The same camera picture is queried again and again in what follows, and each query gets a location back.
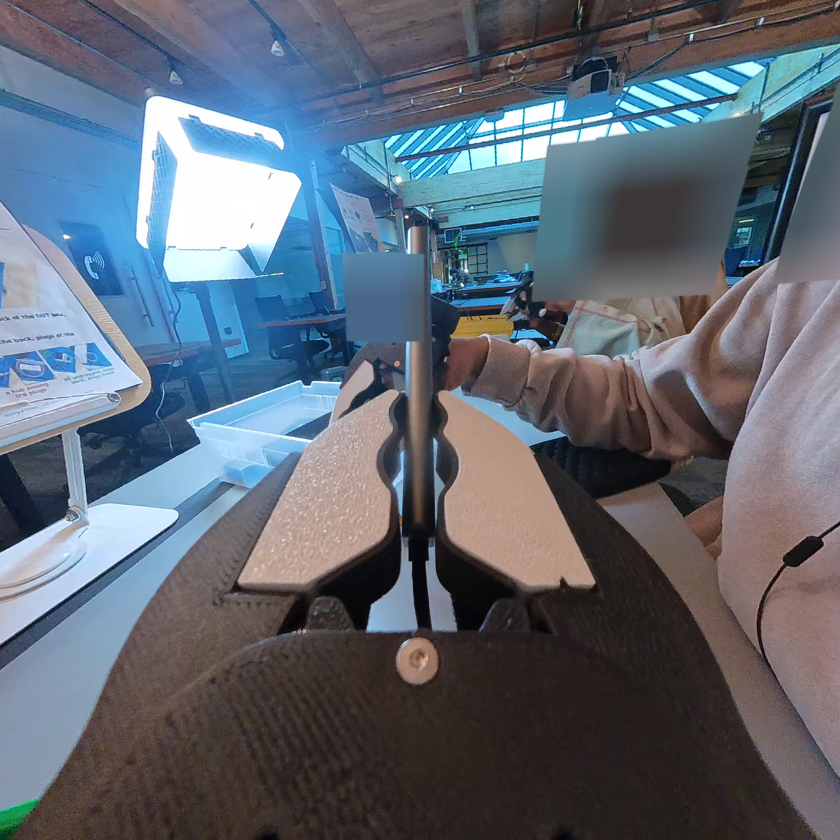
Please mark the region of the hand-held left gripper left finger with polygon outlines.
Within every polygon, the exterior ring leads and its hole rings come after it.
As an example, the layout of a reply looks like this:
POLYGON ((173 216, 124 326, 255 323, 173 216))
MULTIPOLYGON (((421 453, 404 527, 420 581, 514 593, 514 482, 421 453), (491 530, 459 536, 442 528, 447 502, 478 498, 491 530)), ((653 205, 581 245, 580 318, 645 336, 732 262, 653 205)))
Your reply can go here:
POLYGON ((378 395, 303 450, 239 574, 239 590, 294 595, 307 604, 336 597, 354 625, 368 623, 402 563, 393 486, 402 397, 378 395))

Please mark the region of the small grey usb hub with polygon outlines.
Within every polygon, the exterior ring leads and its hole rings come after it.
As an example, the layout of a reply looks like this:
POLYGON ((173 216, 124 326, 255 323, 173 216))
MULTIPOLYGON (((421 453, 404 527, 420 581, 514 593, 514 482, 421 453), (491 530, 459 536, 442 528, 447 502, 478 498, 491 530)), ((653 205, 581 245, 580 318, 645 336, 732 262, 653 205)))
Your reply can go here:
POLYGON ((408 539, 428 541, 434 535, 433 348, 428 223, 410 228, 408 251, 411 255, 420 255, 422 260, 422 329, 419 340, 406 343, 403 533, 408 539))

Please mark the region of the clear plastic bin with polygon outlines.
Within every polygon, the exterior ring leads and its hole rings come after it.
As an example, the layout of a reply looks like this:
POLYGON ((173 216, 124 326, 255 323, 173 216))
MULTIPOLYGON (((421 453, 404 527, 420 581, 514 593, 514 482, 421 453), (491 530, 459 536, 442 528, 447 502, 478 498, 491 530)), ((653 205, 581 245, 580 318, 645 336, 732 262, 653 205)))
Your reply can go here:
POLYGON ((295 381, 188 420, 220 480, 250 489, 324 431, 337 382, 295 381))

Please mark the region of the person's right forearm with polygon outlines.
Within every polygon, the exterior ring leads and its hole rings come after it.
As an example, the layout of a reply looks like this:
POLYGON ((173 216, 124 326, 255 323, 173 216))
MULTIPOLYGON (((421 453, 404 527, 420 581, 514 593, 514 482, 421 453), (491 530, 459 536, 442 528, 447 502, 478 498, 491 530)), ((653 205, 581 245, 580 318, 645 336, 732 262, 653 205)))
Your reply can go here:
POLYGON ((760 367, 700 332, 614 359, 490 339, 469 391, 573 444, 653 459, 728 455, 760 367))

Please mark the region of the person's right hand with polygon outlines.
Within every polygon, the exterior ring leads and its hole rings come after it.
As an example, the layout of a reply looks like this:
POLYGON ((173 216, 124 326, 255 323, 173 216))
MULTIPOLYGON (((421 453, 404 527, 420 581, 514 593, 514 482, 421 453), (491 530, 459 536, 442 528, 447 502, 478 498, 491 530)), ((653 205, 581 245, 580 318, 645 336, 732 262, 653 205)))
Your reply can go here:
POLYGON ((451 338, 445 360, 444 389, 469 391, 487 363, 489 349, 490 339, 486 335, 451 338))

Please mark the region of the yellow bin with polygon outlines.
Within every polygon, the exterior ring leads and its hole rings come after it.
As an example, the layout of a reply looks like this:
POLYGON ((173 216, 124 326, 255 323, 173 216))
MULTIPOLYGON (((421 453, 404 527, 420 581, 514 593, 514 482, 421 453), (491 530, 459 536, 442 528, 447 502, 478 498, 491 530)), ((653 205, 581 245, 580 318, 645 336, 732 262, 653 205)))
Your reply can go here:
POLYGON ((486 334, 496 337, 501 336, 504 340, 509 340, 513 329, 513 322, 506 316, 500 314, 474 314, 460 317, 452 336, 454 338, 474 338, 486 334))

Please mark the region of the black office chair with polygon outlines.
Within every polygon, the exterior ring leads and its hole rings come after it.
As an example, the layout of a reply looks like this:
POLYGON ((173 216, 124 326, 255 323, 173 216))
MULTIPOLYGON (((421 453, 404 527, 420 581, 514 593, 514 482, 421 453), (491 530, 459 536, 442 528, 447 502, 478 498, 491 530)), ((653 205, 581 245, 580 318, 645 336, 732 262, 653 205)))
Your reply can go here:
POLYGON ((343 317, 343 309, 332 309, 329 306, 327 295, 324 291, 311 291, 309 298, 312 306, 312 315, 317 318, 326 319, 313 325, 319 336, 329 341, 330 352, 333 356, 341 354, 343 362, 350 362, 350 350, 346 335, 346 321, 343 317))
POLYGON ((266 326, 268 338, 268 354, 273 361, 289 361, 296 365, 296 376, 304 384, 312 382, 319 372, 316 356, 331 348, 330 341, 324 338, 312 339, 312 326, 305 326, 306 334, 301 333, 301 327, 289 326, 291 315, 281 296, 257 297, 255 304, 266 326))

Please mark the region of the black mesh chair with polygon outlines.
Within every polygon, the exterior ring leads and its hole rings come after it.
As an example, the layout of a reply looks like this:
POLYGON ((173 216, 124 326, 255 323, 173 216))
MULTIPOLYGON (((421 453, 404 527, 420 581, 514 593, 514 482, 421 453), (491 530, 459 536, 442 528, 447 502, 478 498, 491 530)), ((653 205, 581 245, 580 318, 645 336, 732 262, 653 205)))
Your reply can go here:
POLYGON ((605 498, 655 483, 667 476, 673 462, 649 458, 625 448, 606 449, 574 445, 555 437, 531 446, 560 467, 595 499, 605 498))

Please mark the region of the wooden poster easel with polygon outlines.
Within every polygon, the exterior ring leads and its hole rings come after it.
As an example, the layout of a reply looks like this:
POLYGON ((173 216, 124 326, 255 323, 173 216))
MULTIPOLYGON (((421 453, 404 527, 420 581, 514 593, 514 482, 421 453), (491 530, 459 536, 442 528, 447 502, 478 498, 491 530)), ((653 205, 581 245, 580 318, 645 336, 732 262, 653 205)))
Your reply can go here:
POLYGON ((331 185, 331 189, 352 251, 356 254, 385 252, 382 233, 370 200, 345 192, 335 185, 331 185))

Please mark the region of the softbox light stand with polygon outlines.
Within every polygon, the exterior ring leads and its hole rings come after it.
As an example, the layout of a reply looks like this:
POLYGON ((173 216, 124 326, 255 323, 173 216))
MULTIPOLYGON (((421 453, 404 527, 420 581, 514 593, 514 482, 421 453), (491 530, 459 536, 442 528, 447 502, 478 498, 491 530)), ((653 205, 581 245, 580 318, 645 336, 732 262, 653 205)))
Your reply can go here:
POLYGON ((234 383, 228 366, 226 345, 219 332, 214 314, 209 284, 206 282, 171 283, 169 288, 173 292, 174 306, 176 307, 172 315, 172 329, 178 345, 178 351, 175 353, 175 357, 176 359, 183 359, 185 380, 195 409, 199 414, 204 414, 211 410, 211 403, 202 378, 202 368, 199 362, 199 357, 206 353, 210 353, 212 357, 213 366, 216 369, 226 404, 233 403, 236 398, 234 383), (183 350, 184 342, 181 339, 177 326, 182 309, 179 293, 182 291, 189 292, 195 296, 207 333, 207 339, 205 341, 190 344, 190 349, 195 351, 192 355, 186 355, 186 352, 183 350))

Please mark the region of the instruction sheet on stand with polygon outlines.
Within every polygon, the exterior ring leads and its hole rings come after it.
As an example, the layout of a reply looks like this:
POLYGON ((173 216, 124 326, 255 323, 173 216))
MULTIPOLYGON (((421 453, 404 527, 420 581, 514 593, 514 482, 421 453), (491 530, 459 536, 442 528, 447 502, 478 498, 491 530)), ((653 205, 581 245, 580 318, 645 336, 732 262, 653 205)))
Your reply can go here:
POLYGON ((140 406, 151 377, 67 255, 1 207, 1 453, 58 437, 66 511, 1 554, 1 643, 173 526, 176 510, 89 505, 84 426, 140 406))

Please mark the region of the black phone sign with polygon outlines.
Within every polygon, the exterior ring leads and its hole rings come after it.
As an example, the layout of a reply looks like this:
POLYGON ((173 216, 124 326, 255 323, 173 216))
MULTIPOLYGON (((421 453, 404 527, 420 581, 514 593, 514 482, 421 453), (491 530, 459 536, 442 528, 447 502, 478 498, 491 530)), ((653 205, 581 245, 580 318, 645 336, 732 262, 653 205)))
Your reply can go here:
POLYGON ((74 264, 91 291, 98 298, 125 297, 102 229, 68 220, 60 220, 59 228, 74 264))

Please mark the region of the person in light sweatshirt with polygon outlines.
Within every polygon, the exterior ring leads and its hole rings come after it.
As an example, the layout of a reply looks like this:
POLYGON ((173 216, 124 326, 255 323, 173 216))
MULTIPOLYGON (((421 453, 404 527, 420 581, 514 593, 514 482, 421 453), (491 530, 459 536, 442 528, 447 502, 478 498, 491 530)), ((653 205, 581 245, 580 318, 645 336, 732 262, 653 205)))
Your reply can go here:
POLYGON ((728 461, 718 583, 838 772, 838 280, 780 283, 776 265, 734 288, 766 338, 728 461))

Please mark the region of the ceiling projector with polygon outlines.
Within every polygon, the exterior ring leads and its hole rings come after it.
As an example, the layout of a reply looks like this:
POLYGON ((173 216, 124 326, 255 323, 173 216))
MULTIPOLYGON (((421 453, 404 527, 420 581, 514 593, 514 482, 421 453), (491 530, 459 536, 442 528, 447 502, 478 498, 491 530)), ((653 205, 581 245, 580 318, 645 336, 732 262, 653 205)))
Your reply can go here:
POLYGON ((572 66, 566 99, 575 101, 603 93, 613 95, 623 88, 624 81, 625 72, 620 69, 618 58, 592 56, 572 66))

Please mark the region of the printed instruction sheet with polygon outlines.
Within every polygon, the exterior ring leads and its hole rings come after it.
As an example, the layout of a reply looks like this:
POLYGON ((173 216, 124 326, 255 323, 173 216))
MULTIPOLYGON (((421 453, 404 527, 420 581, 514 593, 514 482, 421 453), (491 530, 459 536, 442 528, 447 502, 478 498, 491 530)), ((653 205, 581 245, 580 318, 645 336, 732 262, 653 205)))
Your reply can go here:
POLYGON ((1 206, 1 451, 124 413, 144 363, 67 255, 1 206))

